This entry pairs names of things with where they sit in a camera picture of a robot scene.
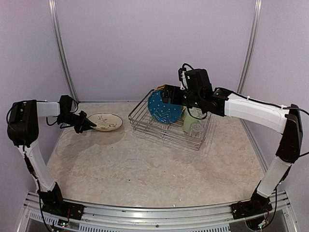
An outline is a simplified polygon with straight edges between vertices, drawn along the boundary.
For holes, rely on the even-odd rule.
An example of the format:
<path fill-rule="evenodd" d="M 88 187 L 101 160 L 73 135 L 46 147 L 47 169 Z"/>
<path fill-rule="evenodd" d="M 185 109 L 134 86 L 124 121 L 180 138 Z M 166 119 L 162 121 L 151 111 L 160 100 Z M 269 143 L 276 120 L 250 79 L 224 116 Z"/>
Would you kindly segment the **cream bird pattern plate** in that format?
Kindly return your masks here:
<path fill-rule="evenodd" d="M 87 119 L 95 124 L 92 128 L 98 131 L 114 131 L 123 124 L 121 117 L 110 113 L 92 114 Z"/>

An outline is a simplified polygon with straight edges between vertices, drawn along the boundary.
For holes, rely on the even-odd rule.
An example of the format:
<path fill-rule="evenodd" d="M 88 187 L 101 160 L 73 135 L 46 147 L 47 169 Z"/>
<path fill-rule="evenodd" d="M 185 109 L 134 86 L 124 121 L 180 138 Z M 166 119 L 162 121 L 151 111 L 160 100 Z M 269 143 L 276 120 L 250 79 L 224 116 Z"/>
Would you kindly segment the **blue polka dot plate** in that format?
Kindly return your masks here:
<path fill-rule="evenodd" d="M 169 124 L 174 123 L 181 116 L 183 107 L 175 105 L 168 99 L 167 103 L 163 102 L 161 93 L 163 89 L 153 91 L 147 101 L 147 107 L 150 115 L 158 122 Z"/>

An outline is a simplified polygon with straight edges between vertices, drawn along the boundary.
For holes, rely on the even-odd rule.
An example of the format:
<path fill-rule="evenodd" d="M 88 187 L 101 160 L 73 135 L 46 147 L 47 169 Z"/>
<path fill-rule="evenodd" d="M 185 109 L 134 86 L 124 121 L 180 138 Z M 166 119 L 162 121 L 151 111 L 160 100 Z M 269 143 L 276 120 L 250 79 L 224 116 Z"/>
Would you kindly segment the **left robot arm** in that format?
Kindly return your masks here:
<path fill-rule="evenodd" d="M 9 110 L 7 134 L 18 148 L 32 175 L 44 212 L 80 220 L 84 205 L 64 200 L 58 183 L 51 177 L 39 147 L 39 118 L 56 117 L 60 128 L 74 128 L 76 133 L 93 129 L 96 125 L 87 119 L 84 111 L 72 110 L 73 98 L 62 95 L 58 102 L 38 100 L 18 101 Z"/>

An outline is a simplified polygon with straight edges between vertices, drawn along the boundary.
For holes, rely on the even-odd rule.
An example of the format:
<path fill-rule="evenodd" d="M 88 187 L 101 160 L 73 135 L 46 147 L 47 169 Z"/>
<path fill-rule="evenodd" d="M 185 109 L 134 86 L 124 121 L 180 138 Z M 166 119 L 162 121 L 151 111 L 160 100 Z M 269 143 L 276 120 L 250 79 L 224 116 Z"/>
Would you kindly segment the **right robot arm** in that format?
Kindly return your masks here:
<path fill-rule="evenodd" d="M 297 105 L 276 105 L 245 97 L 232 90 L 212 88 L 205 69 L 179 69 L 181 87 L 166 85 L 161 94 L 164 103 L 198 108 L 202 113 L 244 119 L 268 127 L 282 135 L 275 158 L 248 201 L 231 205 L 234 219 L 272 210 L 270 195 L 288 175 L 300 155 L 303 130 Z"/>

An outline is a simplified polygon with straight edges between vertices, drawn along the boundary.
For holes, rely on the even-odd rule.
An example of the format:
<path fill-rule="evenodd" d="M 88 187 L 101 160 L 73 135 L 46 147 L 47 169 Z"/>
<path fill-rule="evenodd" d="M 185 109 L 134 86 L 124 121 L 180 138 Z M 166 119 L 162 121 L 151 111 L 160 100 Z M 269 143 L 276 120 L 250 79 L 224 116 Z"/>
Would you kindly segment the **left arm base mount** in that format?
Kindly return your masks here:
<path fill-rule="evenodd" d="M 43 212 L 63 218 L 81 220 L 84 213 L 84 205 L 66 201 L 60 203 L 53 202 L 51 204 L 44 204 L 42 210 Z"/>

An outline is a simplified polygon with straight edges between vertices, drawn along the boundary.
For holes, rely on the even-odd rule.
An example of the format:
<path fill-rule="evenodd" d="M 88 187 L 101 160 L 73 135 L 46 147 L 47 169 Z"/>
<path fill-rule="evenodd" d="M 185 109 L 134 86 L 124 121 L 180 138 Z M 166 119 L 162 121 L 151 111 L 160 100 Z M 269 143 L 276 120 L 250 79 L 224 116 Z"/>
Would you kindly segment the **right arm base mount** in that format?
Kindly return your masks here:
<path fill-rule="evenodd" d="M 234 220 L 256 216 L 273 210 L 270 200 L 267 200 L 265 204 L 261 204 L 259 201 L 251 200 L 237 202 L 232 204 L 230 207 Z"/>

